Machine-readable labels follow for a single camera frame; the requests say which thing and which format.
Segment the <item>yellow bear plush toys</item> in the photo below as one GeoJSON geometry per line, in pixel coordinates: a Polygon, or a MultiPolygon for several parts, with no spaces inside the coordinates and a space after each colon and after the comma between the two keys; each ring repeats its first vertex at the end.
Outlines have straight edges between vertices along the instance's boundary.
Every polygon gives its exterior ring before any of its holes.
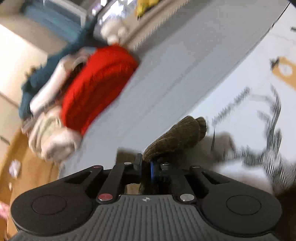
{"type": "Polygon", "coordinates": [[[140,19],[149,9],[156,6],[160,0],[138,0],[135,8],[135,15],[140,19]]]}

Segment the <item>red folded quilt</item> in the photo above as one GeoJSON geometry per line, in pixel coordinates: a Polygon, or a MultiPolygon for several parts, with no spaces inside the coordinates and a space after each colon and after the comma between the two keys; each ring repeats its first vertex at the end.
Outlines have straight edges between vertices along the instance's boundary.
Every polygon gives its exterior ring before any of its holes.
{"type": "Polygon", "coordinates": [[[137,68],[138,61],[119,45],[97,49],[64,95],[61,111],[64,126],[85,135],[137,68]]]}

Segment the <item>white folded duvet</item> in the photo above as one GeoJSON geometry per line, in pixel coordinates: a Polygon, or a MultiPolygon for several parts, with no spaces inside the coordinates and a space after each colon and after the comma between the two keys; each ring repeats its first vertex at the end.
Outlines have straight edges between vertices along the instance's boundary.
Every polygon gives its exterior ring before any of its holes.
{"type": "Polygon", "coordinates": [[[30,111],[36,116],[68,87],[87,63],[94,49],[82,48],[75,54],[63,57],[45,85],[30,101],[30,111]]]}

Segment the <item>white seal plush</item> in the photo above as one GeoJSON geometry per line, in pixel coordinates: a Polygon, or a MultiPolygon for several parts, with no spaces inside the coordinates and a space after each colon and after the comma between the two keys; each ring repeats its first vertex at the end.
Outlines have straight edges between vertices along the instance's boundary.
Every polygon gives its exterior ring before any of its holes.
{"type": "Polygon", "coordinates": [[[128,27],[122,19],[111,19],[102,25],[100,34],[108,45],[119,44],[120,40],[128,34],[128,27]]]}

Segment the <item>wooden bed frame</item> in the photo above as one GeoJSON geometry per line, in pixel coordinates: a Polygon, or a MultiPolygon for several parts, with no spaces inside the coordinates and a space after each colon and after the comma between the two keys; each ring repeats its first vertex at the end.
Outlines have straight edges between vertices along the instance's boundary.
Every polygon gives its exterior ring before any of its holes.
{"type": "Polygon", "coordinates": [[[11,205],[22,193],[57,180],[58,173],[57,165],[39,159],[29,149],[28,137],[18,129],[1,163],[1,202],[11,205]],[[13,160],[21,163],[16,179],[9,173],[13,160]]]}

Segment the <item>olive green corduroy pants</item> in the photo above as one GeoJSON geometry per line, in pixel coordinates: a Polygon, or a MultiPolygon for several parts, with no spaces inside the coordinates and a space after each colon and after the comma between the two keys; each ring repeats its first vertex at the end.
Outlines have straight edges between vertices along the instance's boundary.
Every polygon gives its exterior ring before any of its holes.
{"type": "MultiPolygon", "coordinates": [[[[186,116],[169,131],[150,144],[144,151],[142,160],[145,162],[172,160],[173,155],[196,146],[206,135],[207,124],[203,117],[186,116]]],[[[171,190],[174,196],[188,192],[194,194],[184,172],[176,167],[169,170],[171,190]]]]}

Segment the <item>window with dark frame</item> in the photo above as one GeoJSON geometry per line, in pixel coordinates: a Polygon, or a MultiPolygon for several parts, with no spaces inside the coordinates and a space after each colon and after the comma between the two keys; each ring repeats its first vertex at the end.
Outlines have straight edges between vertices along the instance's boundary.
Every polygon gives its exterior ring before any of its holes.
{"type": "Polygon", "coordinates": [[[99,14],[100,25],[114,16],[125,18],[137,5],[137,1],[43,1],[43,4],[49,3],[78,17],[81,27],[96,14],[99,14]]]}

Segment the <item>teal shark plush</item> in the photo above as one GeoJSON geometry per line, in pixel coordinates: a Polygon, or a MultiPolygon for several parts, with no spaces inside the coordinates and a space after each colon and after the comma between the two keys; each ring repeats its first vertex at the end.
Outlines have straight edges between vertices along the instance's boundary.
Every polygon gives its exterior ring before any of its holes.
{"type": "Polygon", "coordinates": [[[22,100],[18,109],[19,117],[24,120],[31,115],[30,101],[39,92],[39,90],[46,84],[57,67],[59,61],[71,54],[77,53],[83,47],[105,47],[106,41],[103,39],[94,38],[94,28],[98,22],[98,17],[95,16],[89,21],[84,28],[81,29],[76,40],[68,43],[60,52],[50,55],[44,66],[40,66],[28,74],[26,81],[23,83],[22,100]]]}

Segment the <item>blue curtain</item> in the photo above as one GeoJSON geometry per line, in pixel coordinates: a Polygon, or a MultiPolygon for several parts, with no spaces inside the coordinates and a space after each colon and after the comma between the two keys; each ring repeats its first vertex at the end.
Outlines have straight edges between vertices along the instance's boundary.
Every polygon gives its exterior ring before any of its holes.
{"type": "Polygon", "coordinates": [[[72,1],[25,1],[21,12],[67,42],[75,40],[87,19],[86,10],[72,1]]]}

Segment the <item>cream folded blanket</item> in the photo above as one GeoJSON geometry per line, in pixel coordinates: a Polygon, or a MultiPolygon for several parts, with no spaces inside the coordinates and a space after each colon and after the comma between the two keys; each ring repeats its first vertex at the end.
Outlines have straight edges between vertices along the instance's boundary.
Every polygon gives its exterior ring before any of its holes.
{"type": "Polygon", "coordinates": [[[48,162],[62,163],[82,142],[79,132],[63,125],[61,111],[61,106],[52,106],[38,116],[27,118],[22,125],[31,151],[48,162]]]}

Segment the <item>grey printed bed sheet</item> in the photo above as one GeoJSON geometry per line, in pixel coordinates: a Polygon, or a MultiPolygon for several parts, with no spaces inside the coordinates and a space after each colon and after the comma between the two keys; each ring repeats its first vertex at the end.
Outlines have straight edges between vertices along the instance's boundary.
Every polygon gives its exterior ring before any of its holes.
{"type": "Polygon", "coordinates": [[[295,185],[295,6],[192,1],[137,49],[141,64],[93,121],[65,177],[118,151],[143,152],[171,126],[203,116],[187,163],[279,194],[295,185]]]}

